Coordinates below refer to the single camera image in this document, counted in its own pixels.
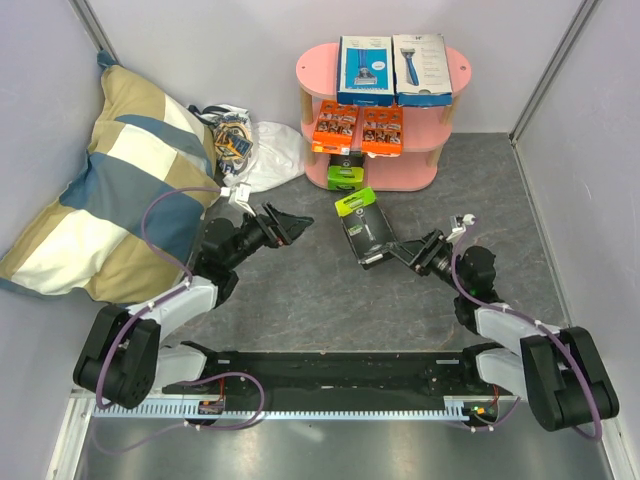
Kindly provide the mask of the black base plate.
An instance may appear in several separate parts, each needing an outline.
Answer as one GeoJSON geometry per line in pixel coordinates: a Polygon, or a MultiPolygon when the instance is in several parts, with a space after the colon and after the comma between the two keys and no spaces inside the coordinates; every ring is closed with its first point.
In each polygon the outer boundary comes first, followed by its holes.
{"type": "Polygon", "coordinates": [[[267,411],[435,410],[446,397],[489,399],[493,387],[460,352],[206,352],[204,378],[254,376],[267,411]]]}

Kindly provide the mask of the black green razor box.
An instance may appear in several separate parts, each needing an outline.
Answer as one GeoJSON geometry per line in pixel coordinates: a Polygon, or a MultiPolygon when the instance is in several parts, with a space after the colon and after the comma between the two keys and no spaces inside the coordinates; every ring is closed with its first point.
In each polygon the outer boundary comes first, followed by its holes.
{"type": "Polygon", "coordinates": [[[343,231],[358,264],[365,270],[391,257],[389,245],[396,236],[377,203],[375,191],[364,188],[335,203],[343,231]]]}

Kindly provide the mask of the white blue razor box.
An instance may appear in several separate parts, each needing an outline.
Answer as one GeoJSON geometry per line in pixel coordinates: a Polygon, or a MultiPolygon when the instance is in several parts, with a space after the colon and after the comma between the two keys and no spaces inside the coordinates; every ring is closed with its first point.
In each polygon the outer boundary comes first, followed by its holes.
{"type": "Polygon", "coordinates": [[[396,103],[445,107],[453,102],[446,44],[441,34],[392,36],[396,103]]]}

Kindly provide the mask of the blue razor box clear front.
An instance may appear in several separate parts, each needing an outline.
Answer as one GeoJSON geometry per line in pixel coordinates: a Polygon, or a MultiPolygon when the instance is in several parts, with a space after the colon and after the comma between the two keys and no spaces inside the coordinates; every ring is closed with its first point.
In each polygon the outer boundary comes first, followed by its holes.
{"type": "Polygon", "coordinates": [[[395,100],[392,39],[342,36],[336,73],[336,100],[342,105],[390,107],[395,100]]]}

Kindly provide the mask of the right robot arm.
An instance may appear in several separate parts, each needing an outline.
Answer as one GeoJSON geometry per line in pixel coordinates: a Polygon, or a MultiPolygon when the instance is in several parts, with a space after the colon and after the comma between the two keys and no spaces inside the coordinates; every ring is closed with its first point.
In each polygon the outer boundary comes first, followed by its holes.
{"type": "Polygon", "coordinates": [[[458,368],[465,391],[477,394],[493,384],[526,402],[543,429],[602,439],[603,423],[618,415],[620,403],[588,330],[559,328],[514,310],[495,289],[495,255],[485,247],[461,250],[435,230],[386,249],[416,274],[434,275],[456,290],[458,322],[486,339],[468,348],[471,360],[458,368]]]}

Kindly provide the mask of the green black razor pack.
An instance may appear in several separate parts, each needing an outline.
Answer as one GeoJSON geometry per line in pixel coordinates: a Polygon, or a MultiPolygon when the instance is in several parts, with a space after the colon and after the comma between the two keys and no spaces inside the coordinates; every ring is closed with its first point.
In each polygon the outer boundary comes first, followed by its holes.
{"type": "Polygon", "coordinates": [[[364,156],[332,154],[327,170],[327,187],[332,191],[357,191],[364,185],[364,156]]]}

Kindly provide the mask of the orange razor box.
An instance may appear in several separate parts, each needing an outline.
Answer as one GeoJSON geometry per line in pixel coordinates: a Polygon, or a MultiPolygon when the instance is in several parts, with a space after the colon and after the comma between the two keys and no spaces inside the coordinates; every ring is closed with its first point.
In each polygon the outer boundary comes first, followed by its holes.
{"type": "Polygon", "coordinates": [[[312,136],[312,151],[349,155],[359,115],[359,107],[323,100],[312,136]]]}
{"type": "Polygon", "coordinates": [[[370,157],[397,157],[403,151],[401,107],[366,107],[363,113],[361,150],[370,157]]]}

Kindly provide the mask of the striped blue beige pillow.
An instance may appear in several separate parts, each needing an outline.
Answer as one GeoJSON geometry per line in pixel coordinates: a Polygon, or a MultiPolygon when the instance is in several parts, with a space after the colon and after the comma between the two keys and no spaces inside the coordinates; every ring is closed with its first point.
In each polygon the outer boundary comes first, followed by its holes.
{"type": "Polygon", "coordinates": [[[135,304],[171,288],[217,200],[210,130],[160,87],[100,52],[103,109],[81,172],[1,260],[3,289],[75,290],[135,304]]]}

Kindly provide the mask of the pink three-tier shelf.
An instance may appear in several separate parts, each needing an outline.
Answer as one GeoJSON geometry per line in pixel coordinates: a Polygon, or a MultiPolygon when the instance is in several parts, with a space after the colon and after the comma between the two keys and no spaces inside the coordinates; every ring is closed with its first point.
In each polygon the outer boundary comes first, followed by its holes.
{"type": "MultiPolygon", "coordinates": [[[[296,64],[301,97],[301,132],[305,173],[316,186],[328,187],[329,156],[312,150],[312,132],[322,100],[333,100],[339,46],[325,43],[304,52],[296,64]]],[[[472,77],[471,64],[458,50],[448,47],[447,58],[453,102],[445,107],[404,109],[403,152],[397,157],[365,160],[364,184],[376,191],[411,192],[428,187],[436,177],[438,161],[453,130],[460,95],[472,77]]]]}

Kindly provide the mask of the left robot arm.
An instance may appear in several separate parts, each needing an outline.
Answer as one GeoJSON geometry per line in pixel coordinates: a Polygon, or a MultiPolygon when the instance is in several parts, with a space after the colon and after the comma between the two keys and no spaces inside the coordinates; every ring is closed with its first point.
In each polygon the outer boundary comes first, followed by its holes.
{"type": "Polygon", "coordinates": [[[226,218],[204,230],[192,277],[146,302],[126,308],[109,304],[95,317],[73,371],[74,383],[107,404],[137,407],[153,389],[182,380],[198,393],[219,382],[219,369],[200,351],[161,352],[161,342],[189,320],[222,305],[238,283],[236,268],[258,249],[291,245],[314,220],[265,203],[263,213],[226,218]]]}

